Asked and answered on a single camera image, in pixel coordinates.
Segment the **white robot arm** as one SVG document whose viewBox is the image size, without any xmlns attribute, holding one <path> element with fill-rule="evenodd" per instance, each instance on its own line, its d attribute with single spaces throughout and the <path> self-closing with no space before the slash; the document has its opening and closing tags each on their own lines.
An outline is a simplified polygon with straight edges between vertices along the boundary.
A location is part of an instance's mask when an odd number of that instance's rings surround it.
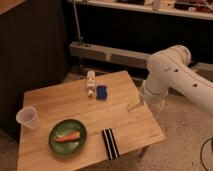
<svg viewBox="0 0 213 171">
<path fill-rule="evenodd" d="M 201 77 L 188 65 L 191 52 L 183 45 L 175 45 L 152 54 L 147 60 L 148 77 L 138 96 L 127 104 L 127 110 L 144 104 L 161 102 L 173 88 L 191 102 L 213 115 L 213 82 Z"/>
</svg>

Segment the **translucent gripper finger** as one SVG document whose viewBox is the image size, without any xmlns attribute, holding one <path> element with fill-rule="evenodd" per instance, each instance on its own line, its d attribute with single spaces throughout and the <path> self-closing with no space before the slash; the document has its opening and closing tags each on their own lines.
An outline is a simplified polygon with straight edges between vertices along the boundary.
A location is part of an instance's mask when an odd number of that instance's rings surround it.
<svg viewBox="0 0 213 171">
<path fill-rule="evenodd" d="M 130 99 L 130 101 L 127 103 L 127 110 L 132 111 L 135 108 L 138 108 L 140 106 L 144 105 L 143 98 L 140 94 L 135 95 Z"/>
</svg>

